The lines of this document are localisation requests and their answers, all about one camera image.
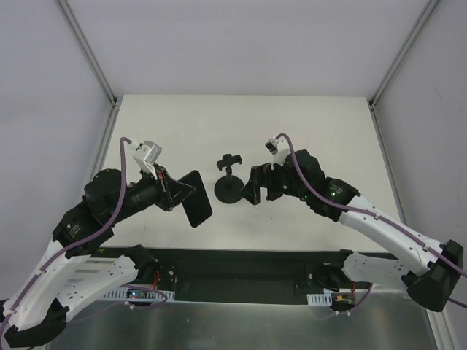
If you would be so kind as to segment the black phone stand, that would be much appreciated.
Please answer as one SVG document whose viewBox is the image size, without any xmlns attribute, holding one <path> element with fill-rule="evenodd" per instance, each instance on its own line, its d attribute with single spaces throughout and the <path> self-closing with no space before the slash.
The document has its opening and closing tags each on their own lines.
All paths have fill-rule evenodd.
<svg viewBox="0 0 467 350">
<path fill-rule="evenodd" d="M 242 199 L 241 190 L 244 187 L 244 182 L 239 177 L 234 176 L 232 172 L 232 166 L 237 163 L 242 164 L 242 157 L 232 154 L 224 154 L 216 162 L 219 171 L 225 169 L 225 176 L 220 177 L 214 187 L 215 196 L 222 203 L 235 204 Z"/>
</svg>

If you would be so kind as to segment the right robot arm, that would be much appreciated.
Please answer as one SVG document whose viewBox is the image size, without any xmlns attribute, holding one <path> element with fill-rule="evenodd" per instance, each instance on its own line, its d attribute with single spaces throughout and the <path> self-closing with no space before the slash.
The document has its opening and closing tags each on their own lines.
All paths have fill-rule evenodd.
<svg viewBox="0 0 467 350">
<path fill-rule="evenodd" d="M 463 271 L 463 247 L 457 242 L 442 243 L 396 222 L 351 185 L 326 176 L 305 149 L 286 149 L 274 162 L 253 166 L 241 196 L 258 205 L 262 189 L 269 201 L 284 195 L 299 199 L 315 214 L 358 231 L 393 255 L 387 259 L 345 251 L 343 262 L 328 269 L 335 287 L 352 281 L 386 285 L 406 291 L 428 310 L 444 310 Z"/>
</svg>

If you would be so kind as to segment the black smartphone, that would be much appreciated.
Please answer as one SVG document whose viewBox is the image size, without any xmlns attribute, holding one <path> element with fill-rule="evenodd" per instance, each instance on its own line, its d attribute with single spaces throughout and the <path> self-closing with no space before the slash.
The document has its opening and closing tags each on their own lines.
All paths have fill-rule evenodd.
<svg viewBox="0 0 467 350">
<path fill-rule="evenodd" d="M 197 228 L 207 221 L 213 213 L 204 182 L 197 170 L 182 177 L 181 182 L 190 185 L 195 190 L 182 202 L 182 207 L 190 226 Z"/>
</svg>

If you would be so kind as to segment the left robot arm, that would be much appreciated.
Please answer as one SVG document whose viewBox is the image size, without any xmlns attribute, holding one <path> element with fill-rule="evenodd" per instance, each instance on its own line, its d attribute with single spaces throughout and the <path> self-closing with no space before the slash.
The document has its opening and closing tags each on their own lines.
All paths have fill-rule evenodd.
<svg viewBox="0 0 467 350">
<path fill-rule="evenodd" d="M 125 249 L 105 270 L 78 282 L 71 280 L 113 237 L 117 223 L 151 206 L 171 211 L 182 205 L 194 228 L 212 215 L 198 171 L 175 180 L 164 167 L 156 166 L 154 174 L 141 176 L 128 184 L 121 170 L 104 169 L 86 184 L 82 201 L 63 215 L 22 290 L 1 302 L 1 335 L 10 348 L 32 349 L 51 342 L 108 291 L 132 281 L 145 284 L 159 272 L 156 259 L 138 244 Z"/>
</svg>

